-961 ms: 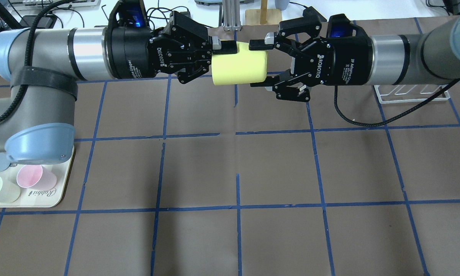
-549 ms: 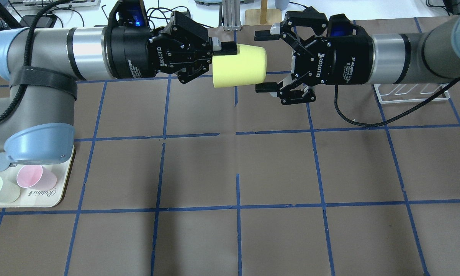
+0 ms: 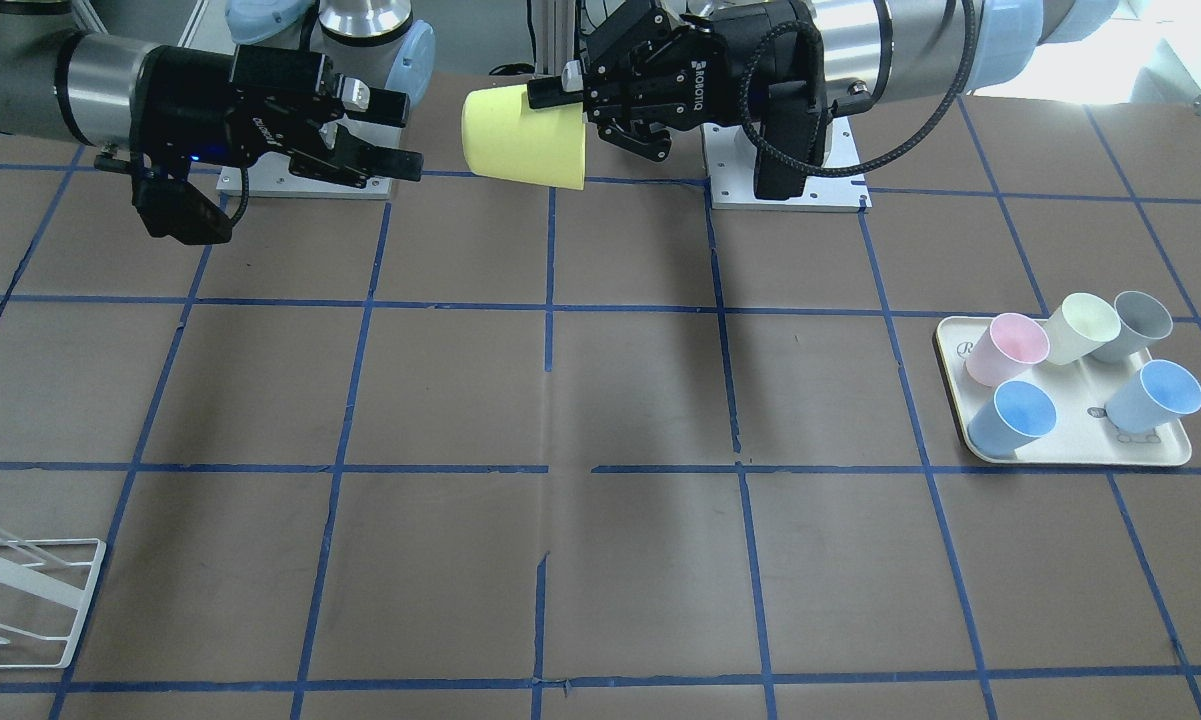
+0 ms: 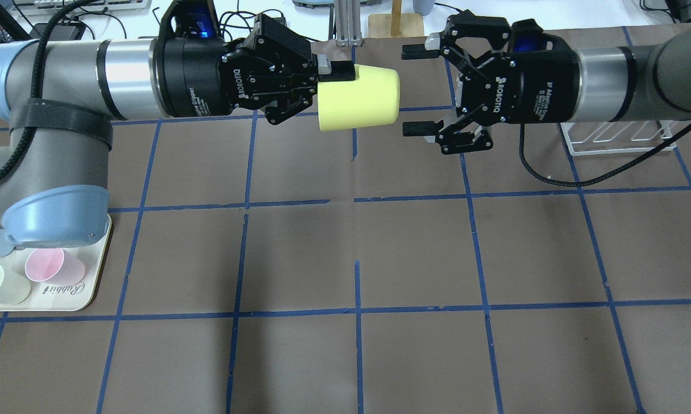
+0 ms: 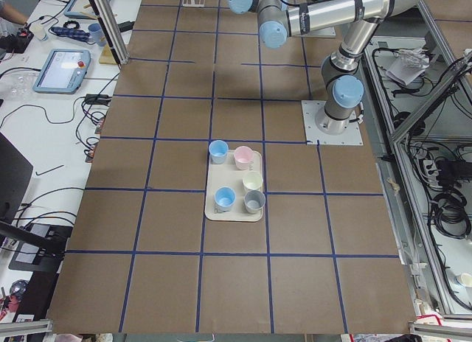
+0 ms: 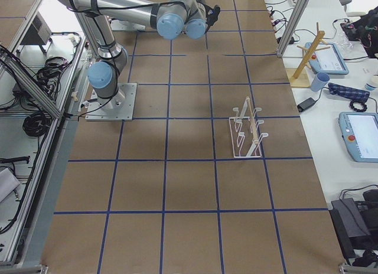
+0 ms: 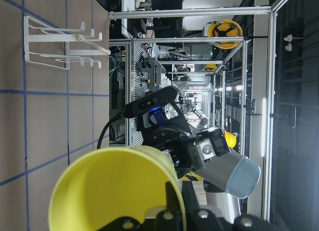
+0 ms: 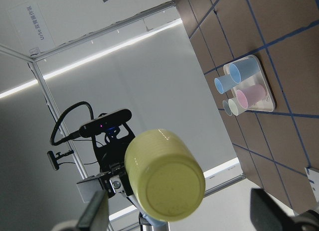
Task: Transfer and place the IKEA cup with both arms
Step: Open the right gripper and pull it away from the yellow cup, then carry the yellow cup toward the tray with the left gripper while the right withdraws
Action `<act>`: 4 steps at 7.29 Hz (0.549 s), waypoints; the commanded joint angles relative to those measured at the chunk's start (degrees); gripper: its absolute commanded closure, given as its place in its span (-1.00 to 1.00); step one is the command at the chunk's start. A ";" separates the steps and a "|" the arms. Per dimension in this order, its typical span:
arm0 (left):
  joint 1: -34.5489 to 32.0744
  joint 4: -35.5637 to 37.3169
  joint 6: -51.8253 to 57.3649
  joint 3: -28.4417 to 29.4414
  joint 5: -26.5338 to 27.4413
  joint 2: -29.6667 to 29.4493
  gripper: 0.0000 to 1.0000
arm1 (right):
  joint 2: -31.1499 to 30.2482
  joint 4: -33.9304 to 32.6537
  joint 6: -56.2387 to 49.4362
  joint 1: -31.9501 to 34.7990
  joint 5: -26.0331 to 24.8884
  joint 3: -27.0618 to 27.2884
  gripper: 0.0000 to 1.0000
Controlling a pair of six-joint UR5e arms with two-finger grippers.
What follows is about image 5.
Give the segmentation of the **silver base plate arm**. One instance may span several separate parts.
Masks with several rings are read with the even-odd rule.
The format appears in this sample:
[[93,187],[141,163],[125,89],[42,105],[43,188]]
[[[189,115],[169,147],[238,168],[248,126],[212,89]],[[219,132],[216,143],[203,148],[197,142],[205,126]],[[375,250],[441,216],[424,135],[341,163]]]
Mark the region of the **silver base plate arm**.
[[325,27],[323,29],[310,29],[306,34],[295,35],[298,38],[335,38],[336,31],[334,27]]
[[302,115],[307,144],[335,145],[335,146],[362,146],[363,140],[355,112],[350,118],[342,121],[334,120],[325,113],[325,101],[303,100]]

